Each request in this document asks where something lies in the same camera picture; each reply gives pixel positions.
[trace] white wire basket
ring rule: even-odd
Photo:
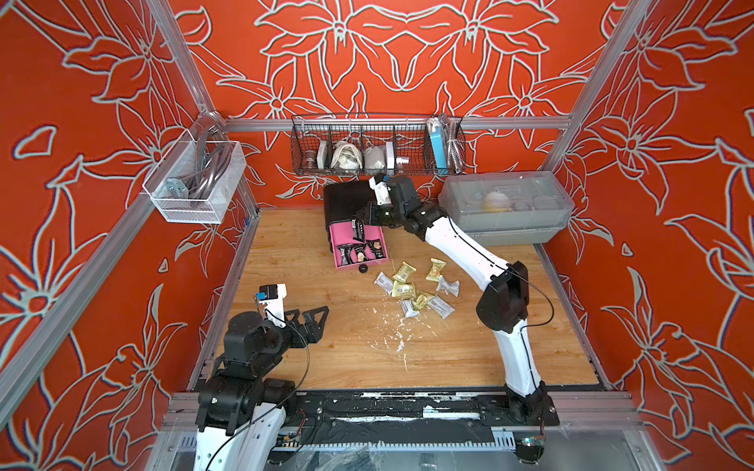
[[[185,179],[201,168],[197,156],[198,144],[191,138],[188,131],[185,131],[184,136],[176,143],[176,145],[185,143],[180,157],[173,163],[165,164],[164,161],[160,161],[144,179],[142,185],[144,191],[166,221],[220,224],[225,218],[225,212],[246,169],[246,160],[238,141],[210,140],[207,142],[216,145],[228,142],[233,146],[230,162],[215,181],[208,197],[202,199],[174,197],[174,192],[169,186],[168,180],[175,182],[174,179]],[[162,168],[164,165],[170,165],[170,168],[167,170]]]

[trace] wooden table surface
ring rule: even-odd
[[[478,319],[481,291],[456,263],[403,229],[384,228],[390,260],[369,268],[336,271],[322,210],[265,210],[247,259],[230,316],[256,310],[254,295],[264,284],[285,283],[285,309],[329,306],[322,340],[312,344],[311,367],[303,388],[445,387],[505,384],[495,337]],[[534,247],[501,246],[492,252],[511,263],[520,260],[529,279],[555,304],[555,318],[529,330],[535,362],[548,384],[595,384],[596,376],[581,349]],[[374,284],[380,271],[392,277],[402,261],[417,268],[409,278],[417,289],[434,292],[425,280],[430,258],[446,260],[443,275],[460,280],[455,298],[440,295],[455,308],[447,319],[426,307],[404,319],[397,299]],[[550,305],[529,291],[529,322],[550,316]],[[223,352],[222,342],[217,354]],[[288,350],[270,374],[298,383],[306,368],[306,351]]]

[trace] wall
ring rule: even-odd
[[[547,252],[671,469],[754,467],[754,5],[658,0],[557,175]]]
[[[0,366],[197,114],[139,0],[4,3]]]
[[[225,116],[567,115],[625,2],[172,0]],[[471,172],[536,170],[556,130],[467,134]],[[263,206],[312,206],[337,177],[297,176],[286,133],[239,134]],[[437,196],[442,179],[416,179]]]
[[[4,365],[197,110],[140,0],[4,2],[0,36]],[[247,217],[238,196],[220,226],[152,213],[2,430],[0,468],[144,466]]]

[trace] yellow snack wrapper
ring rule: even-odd
[[[416,287],[414,283],[394,281],[392,295],[394,298],[413,298],[416,296]]]
[[[430,268],[426,279],[430,281],[440,281],[440,270],[447,265],[447,262],[439,260],[438,258],[430,258],[430,261],[432,261],[432,268]]]
[[[409,279],[411,274],[415,271],[416,271],[416,268],[404,262],[403,265],[401,265],[400,268],[398,268],[398,273],[393,275],[393,280],[396,280],[397,282],[400,282],[400,283],[405,283]]]
[[[412,300],[414,309],[424,309],[432,298],[434,298],[432,293],[422,291],[419,296],[416,296],[416,298]]]

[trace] gray storage bin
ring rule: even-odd
[[[439,199],[453,222],[483,246],[547,242],[575,206],[551,172],[449,176]]]

